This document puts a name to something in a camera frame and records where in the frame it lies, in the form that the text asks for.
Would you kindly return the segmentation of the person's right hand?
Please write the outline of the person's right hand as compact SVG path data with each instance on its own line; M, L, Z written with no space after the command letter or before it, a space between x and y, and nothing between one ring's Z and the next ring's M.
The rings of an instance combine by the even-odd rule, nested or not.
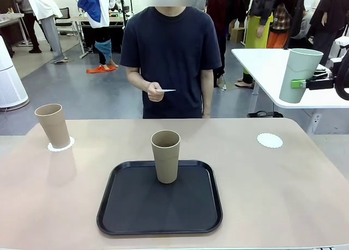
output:
M151 82L147 87L148 98L152 102L160 102L164 97L164 92L162 90L160 84L158 82Z

